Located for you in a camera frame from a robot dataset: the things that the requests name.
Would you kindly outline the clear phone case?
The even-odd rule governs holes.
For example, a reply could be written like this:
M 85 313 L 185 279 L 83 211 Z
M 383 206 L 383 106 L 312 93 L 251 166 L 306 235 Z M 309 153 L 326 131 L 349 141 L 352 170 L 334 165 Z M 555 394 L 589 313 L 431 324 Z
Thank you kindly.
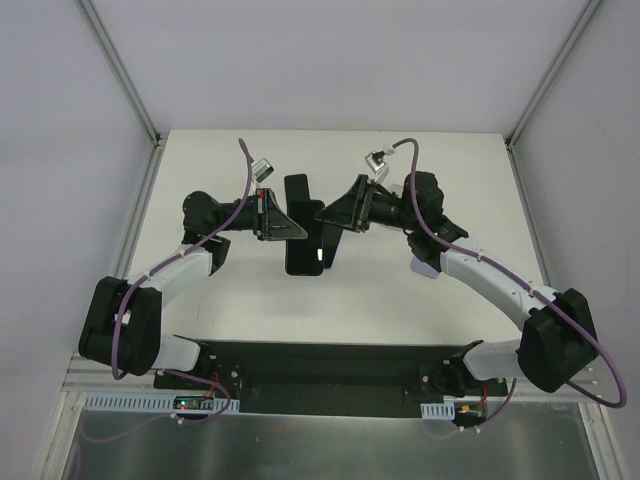
M 400 184 L 389 184 L 386 186 L 386 189 L 393 195 L 397 196 L 397 197 L 401 197 L 402 196 L 402 192 L 403 192 L 403 186 Z

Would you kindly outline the blue phone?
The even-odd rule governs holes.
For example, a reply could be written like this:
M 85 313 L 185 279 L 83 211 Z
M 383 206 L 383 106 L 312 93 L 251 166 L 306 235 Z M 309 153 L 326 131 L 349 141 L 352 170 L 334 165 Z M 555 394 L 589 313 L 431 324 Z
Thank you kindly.
M 343 229 L 339 226 L 328 223 L 323 224 L 322 230 L 322 250 L 323 250 L 323 267 L 328 270 L 332 267 L 338 247 L 342 238 Z

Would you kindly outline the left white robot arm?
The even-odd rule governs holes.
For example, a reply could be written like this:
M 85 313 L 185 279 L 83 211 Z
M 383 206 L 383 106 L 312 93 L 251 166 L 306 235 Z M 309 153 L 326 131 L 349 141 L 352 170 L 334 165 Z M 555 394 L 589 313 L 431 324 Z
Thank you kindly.
M 78 352 L 111 367 L 116 378 L 169 369 L 188 388 L 204 387 L 212 367 L 203 347 L 164 333 L 164 308 L 223 266 L 230 248 L 223 231 L 250 231 L 260 241 L 307 237 L 269 188 L 230 203 L 195 191 L 185 198 L 182 211 L 184 236 L 174 253 L 145 272 L 125 279 L 107 276 L 95 287 Z

